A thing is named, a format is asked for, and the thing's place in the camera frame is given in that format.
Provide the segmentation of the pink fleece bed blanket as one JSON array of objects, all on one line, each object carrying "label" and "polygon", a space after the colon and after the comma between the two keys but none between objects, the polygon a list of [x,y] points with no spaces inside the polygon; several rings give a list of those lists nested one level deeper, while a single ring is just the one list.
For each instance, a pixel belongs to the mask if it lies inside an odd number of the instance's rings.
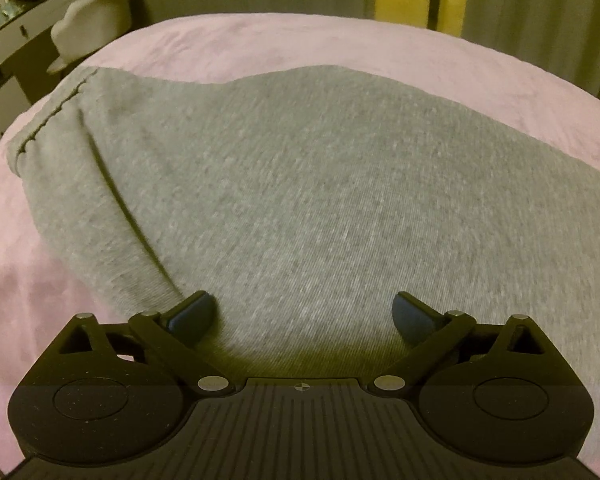
[{"label": "pink fleece bed blanket", "polygon": [[[531,64],[471,42],[406,25],[301,14],[174,18],[94,54],[94,66],[169,80],[224,82],[300,66],[337,65],[386,76],[459,102],[600,172],[600,101]],[[102,321],[116,311],[55,259],[35,229],[10,140],[0,140],[0,469],[21,453],[7,401],[22,374],[73,313]]]}]

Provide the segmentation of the grey dresser with drawers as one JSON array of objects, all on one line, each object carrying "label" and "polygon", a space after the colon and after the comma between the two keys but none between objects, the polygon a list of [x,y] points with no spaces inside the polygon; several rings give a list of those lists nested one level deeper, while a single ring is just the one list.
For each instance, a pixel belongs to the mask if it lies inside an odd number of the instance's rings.
[{"label": "grey dresser with drawers", "polygon": [[50,29],[76,0],[44,0],[0,27],[0,140],[17,116],[61,81]]}]

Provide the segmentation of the grey sweatpants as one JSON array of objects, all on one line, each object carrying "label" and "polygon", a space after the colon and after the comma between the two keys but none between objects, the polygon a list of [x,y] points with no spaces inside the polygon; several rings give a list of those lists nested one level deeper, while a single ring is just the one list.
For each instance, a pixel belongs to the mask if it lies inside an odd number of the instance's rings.
[{"label": "grey sweatpants", "polygon": [[336,66],[196,84],[81,67],[9,143],[42,240],[118,315],[218,300],[233,379],[372,379],[409,292],[531,316],[592,394],[600,172],[463,105]]}]

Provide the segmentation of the grey upholstered chair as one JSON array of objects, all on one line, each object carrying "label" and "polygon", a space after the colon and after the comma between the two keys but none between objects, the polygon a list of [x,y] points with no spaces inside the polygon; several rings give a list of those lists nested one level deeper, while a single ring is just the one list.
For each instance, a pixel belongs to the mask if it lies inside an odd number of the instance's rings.
[{"label": "grey upholstered chair", "polygon": [[47,67],[59,74],[72,63],[87,58],[132,27],[129,0],[76,0],[50,30],[58,58]]}]

